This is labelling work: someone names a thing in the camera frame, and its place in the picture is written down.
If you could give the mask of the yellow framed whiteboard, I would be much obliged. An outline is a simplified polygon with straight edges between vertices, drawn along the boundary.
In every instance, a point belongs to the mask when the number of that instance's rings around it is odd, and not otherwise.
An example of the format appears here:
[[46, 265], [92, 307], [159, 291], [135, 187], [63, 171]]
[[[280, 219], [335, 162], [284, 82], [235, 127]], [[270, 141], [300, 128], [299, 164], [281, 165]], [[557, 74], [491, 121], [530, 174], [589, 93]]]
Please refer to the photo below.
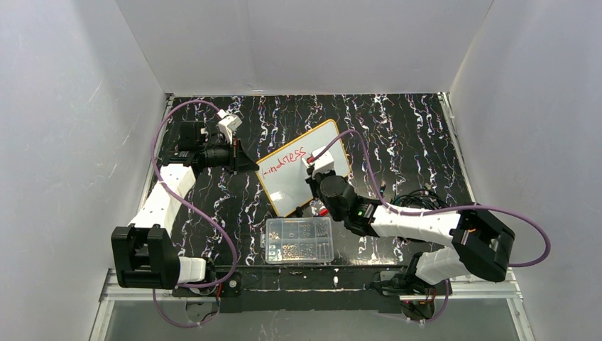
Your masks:
[[276, 216], [287, 217], [313, 200], [303, 161], [338, 135], [336, 122], [328, 119], [257, 162], [256, 176]]

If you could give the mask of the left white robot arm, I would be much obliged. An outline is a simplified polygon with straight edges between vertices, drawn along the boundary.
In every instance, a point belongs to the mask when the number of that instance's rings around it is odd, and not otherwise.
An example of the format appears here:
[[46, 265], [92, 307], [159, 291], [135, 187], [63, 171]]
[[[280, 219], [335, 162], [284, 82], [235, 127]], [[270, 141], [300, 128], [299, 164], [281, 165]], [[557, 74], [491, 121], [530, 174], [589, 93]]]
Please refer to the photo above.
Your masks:
[[216, 132], [200, 121], [181, 123], [175, 150], [166, 155], [159, 169], [162, 179], [130, 223], [112, 232], [111, 247], [121, 287], [174, 289], [216, 278], [207, 259], [180, 256], [171, 234], [181, 200], [203, 170], [217, 167], [237, 174], [259, 169], [235, 136], [240, 125], [241, 119], [233, 114], [219, 120]]

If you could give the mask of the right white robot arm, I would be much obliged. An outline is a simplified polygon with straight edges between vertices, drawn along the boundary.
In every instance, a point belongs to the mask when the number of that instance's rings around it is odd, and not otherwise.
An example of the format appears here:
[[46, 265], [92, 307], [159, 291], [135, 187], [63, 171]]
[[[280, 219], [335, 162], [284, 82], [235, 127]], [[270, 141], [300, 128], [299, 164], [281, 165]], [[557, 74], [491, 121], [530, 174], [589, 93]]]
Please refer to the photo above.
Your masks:
[[361, 237], [401, 237], [441, 245], [412, 257], [402, 284], [433, 286], [456, 276], [501, 282], [510, 265], [515, 233], [487, 210], [447, 207], [442, 212], [385, 205], [356, 194], [334, 171], [306, 178], [331, 218]]

